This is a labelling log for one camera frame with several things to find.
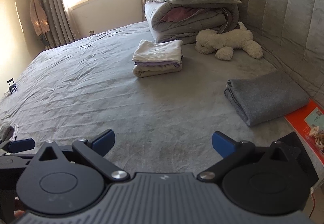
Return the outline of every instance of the small black stand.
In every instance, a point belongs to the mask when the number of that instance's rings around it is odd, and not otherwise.
[[[14,79],[10,79],[9,81],[7,81],[7,83],[9,84],[9,91],[12,94],[14,92],[14,90],[17,90],[16,84],[14,82]]]

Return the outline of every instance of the folded clothes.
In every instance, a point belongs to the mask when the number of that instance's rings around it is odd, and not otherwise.
[[[175,64],[167,64],[163,66],[140,66],[135,65],[133,74],[138,78],[144,78],[154,75],[166,74],[170,72],[177,72],[182,70],[182,62],[180,61],[179,66]]]
[[[254,79],[230,79],[226,87],[225,96],[248,126],[286,115],[309,102],[307,93],[281,70]]]
[[[162,61],[180,63],[181,44],[182,40],[174,40],[166,43],[141,40],[134,52],[133,61],[136,63]]]
[[[166,43],[141,40],[133,56],[134,75],[142,78],[180,71],[182,69],[181,44],[182,40]]]
[[[167,64],[174,64],[176,67],[179,67],[180,64],[175,61],[158,61],[158,62],[135,62],[135,65],[140,65],[140,66],[163,66]]]

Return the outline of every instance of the white stuffed dog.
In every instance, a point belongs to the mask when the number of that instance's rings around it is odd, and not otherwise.
[[[263,56],[261,46],[253,40],[253,34],[242,22],[239,29],[218,34],[211,29],[205,29],[196,37],[196,50],[202,54],[216,52],[216,58],[220,60],[231,60],[233,49],[243,49],[252,58],[260,59]]]

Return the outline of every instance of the sunlight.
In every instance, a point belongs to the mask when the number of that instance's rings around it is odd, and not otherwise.
[[[19,24],[20,24],[20,28],[21,28],[22,34],[24,34],[24,30],[22,29],[22,24],[21,24],[21,21],[20,21],[20,17],[19,17],[19,13],[18,13],[16,1],[15,1],[15,8],[16,8],[17,17],[18,17],[18,20],[19,20]]]
[[[10,19],[8,17],[8,0],[0,0],[0,56],[1,56],[1,65],[6,65],[7,61],[12,55],[12,42],[14,41],[13,31],[11,28]]]

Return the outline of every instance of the metal screw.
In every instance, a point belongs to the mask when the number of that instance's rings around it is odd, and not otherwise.
[[[112,178],[114,179],[123,179],[128,176],[127,172],[123,170],[117,170],[111,173]]]
[[[209,172],[209,171],[205,171],[205,172],[201,172],[199,174],[200,178],[205,179],[205,180],[212,180],[215,178],[215,173],[214,172]]]

